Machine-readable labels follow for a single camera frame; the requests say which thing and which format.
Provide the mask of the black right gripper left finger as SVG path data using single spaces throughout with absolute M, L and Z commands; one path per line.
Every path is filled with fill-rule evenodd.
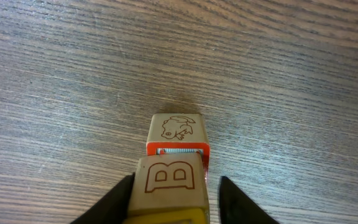
M 135 174 L 120 180 L 105 196 L 71 224 L 122 224 L 134 185 Z

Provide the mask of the yellow top block red M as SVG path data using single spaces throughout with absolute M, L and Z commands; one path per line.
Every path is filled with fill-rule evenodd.
M 208 178 L 211 146 L 202 114 L 157 113 L 152 116 L 145 145 L 146 154 L 197 152 Z

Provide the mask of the wooden block yellow K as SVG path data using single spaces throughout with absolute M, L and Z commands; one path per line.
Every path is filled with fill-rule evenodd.
M 209 223 L 208 191 L 198 152 L 143 157 L 124 223 Z

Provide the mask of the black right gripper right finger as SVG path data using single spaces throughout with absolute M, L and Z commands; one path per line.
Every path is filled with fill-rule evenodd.
M 221 177 L 218 200 L 221 224 L 278 224 L 226 176 Z

